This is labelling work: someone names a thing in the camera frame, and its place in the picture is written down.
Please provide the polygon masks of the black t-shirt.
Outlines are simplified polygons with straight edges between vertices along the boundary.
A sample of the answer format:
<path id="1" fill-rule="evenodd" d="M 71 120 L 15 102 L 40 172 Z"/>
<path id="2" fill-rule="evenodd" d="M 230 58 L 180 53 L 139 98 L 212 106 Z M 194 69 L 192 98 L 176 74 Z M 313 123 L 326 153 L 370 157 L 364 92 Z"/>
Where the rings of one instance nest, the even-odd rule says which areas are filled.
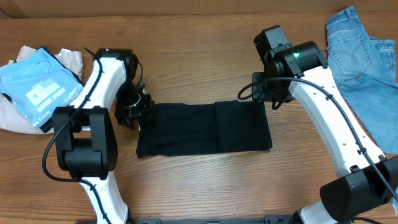
<path id="1" fill-rule="evenodd" d="M 265 106 L 258 101 L 156 104 L 152 114 L 140 121 L 140 128 L 139 158 L 272 148 Z"/>

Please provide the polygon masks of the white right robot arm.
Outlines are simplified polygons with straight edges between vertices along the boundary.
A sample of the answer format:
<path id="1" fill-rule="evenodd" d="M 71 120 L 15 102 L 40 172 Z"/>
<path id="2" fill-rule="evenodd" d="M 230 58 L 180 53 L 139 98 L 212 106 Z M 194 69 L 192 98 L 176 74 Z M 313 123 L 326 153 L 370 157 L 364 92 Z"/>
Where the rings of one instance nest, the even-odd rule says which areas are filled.
<path id="1" fill-rule="evenodd" d="M 291 44 L 280 26 L 261 31 L 254 45 L 264 65 L 252 76 L 252 98 L 274 110 L 297 100 L 331 157 L 336 179 L 320 199 L 294 213 L 292 223 L 349 223 L 396 199 L 397 159 L 388 159 L 366 135 L 334 82 L 318 45 Z"/>

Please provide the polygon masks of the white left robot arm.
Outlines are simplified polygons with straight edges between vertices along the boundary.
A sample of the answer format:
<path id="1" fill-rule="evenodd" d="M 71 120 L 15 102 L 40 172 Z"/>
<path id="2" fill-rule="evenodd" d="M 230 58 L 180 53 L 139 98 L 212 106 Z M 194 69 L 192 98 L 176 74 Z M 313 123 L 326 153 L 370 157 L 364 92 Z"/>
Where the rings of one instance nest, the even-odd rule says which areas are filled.
<path id="1" fill-rule="evenodd" d="M 133 79 L 142 64 L 131 49 L 98 49 L 83 91 L 53 112 L 54 136 L 42 159 L 47 177 L 80 184 L 96 213 L 96 223 L 132 223 L 114 170 L 118 145 L 109 111 L 119 125 L 135 129 L 150 115 L 154 101 Z"/>

